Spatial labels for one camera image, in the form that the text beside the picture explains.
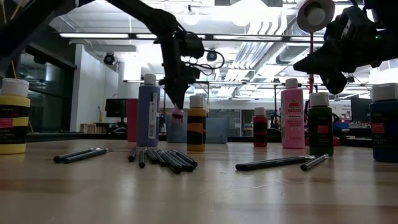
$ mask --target computer monitor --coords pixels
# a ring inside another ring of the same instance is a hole
[[[106,117],[120,118],[120,122],[123,124],[124,118],[126,117],[127,100],[128,99],[106,99]]]
[[[371,99],[351,98],[351,120],[361,123],[370,122],[369,105],[371,103]]]

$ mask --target red paint bottle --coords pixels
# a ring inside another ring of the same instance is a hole
[[[254,109],[253,142],[255,147],[267,147],[268,120],[265,108]]]

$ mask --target ductwork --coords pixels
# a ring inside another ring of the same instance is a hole
[[[281,34],[287,26],[287,18],[283,13],[272,17],[272,21],[252,22],[248,34]],[[267,42],[244,42],[233,62],[234,68],[252,69],[272,44]]]
[[[308,36],[309,34],[299,28],[296,22],[294,22],[287,30],[286,35],[304,35]],[[260,60],[260,62],[254,67],[256,71],[256,75],[260,72],[263,66],[274,57],[276,57],[275,62],[282,65],[288,65],[291,63],[295,57],[302,54],[308,49],[306,46],[294,46],[286,43],[275,43],[269,49],[268,53]]]

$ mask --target security camera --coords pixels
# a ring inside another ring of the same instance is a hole
[[[209,50],[206,59],[209,62],[214,62],[215,60],[217,60],[217,53],[215,52],[215,50]]]
[[[116,58],[114,57],[114,52],[107,52],[104,57],[105,65],[114,65],[116,63]]]

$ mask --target green paint bottle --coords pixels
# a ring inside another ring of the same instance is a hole
[[[333,155],[333,114],[329,107],[329,93],[312,93],[308,110],[310,154]]]

